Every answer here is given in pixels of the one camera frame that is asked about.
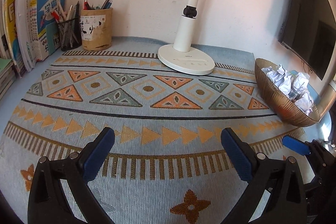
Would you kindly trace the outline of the black monitor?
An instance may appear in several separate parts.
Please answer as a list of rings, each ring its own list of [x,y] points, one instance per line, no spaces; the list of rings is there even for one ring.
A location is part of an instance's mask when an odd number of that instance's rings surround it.
[[[278,41],[323,79],[335,47],[335,17],[329,0],[290,0]]]

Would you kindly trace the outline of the large paper ball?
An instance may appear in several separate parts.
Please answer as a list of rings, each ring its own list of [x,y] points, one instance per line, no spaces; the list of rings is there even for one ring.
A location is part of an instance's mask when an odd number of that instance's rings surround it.
[[[305,113],[307,116],[313,111],[313,105],[314,100],[310,96],[309,92],[305,92],[302,94],[299,94],[295,98],[294,102],[295,106],[297,106],[303,113]]]

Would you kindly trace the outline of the green notebook stack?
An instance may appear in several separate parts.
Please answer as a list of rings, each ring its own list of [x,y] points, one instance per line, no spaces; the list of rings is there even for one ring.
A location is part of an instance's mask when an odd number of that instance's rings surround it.
[[[14,63],[12,59],[1,59],[0,61],[0,100],[8,91],[9,87],[16,80]]]

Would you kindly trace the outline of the patterned woven table mat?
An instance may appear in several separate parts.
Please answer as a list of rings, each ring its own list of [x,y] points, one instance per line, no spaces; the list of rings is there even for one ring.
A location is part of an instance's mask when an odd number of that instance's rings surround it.
[[[110,49],[56,52],[17,81],[1,104],[1,192],[22,220],[40,157],[65,159],[104,127],[115,143],[94,196],[115,223],[220,223],[246,188],[221,145],[230,127],[256,152],[284,160],[291,135],[257,88],[252,53],[204,47],[208,76],[188,76],[158,59],[160,43],[118,38]]]

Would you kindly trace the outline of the black mesh pen holder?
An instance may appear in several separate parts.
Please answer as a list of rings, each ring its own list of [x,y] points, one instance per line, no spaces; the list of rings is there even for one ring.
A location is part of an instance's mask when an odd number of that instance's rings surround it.
[[[60,48],[63,52],[74,50],[82,45],[79,17],[60,22],[57,26],[60,37]]]

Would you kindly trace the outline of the kraft paper pen holder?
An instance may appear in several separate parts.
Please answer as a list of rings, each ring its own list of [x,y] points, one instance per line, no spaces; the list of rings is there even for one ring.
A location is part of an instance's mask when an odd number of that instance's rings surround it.
[[[81,11],[80,30],[84,50],[103,51],[112,45],[112,14],[112,8]]]

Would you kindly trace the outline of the yellow cover book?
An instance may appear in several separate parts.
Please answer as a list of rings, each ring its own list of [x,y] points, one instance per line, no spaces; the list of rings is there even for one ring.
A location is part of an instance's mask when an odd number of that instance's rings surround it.
[[[9,54],[11,55],[12,61],[14,62],[16,73],[18,77],[21,78],[26,72],[26,67],[23,62],[23,57],[18,42],[15,19],[15,0],[3,0],[2,5],[3,23]]]

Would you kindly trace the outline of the brown ribbed bowl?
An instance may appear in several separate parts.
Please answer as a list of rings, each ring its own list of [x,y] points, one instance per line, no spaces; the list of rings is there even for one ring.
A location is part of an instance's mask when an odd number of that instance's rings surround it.
[[[261,97],[266,104],[283,122],[293,126],[308,127],[318,123],[321,117],[317,106],[313,105],[313,111],[309,115],[306,115],[261,70],[266,67],[275,69],[276,64],[261,58],[255,60],[255,79]]]

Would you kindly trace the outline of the white desk lamp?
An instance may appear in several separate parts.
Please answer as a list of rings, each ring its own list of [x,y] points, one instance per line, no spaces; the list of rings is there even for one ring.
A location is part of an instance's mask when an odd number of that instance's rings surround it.
[[[173,44],[161,46],[158,58],[167,67],[188,75],[210,74],[215,67],[213,59],[206,53],[191,46],[199,0],[188,0],[179,21]]]

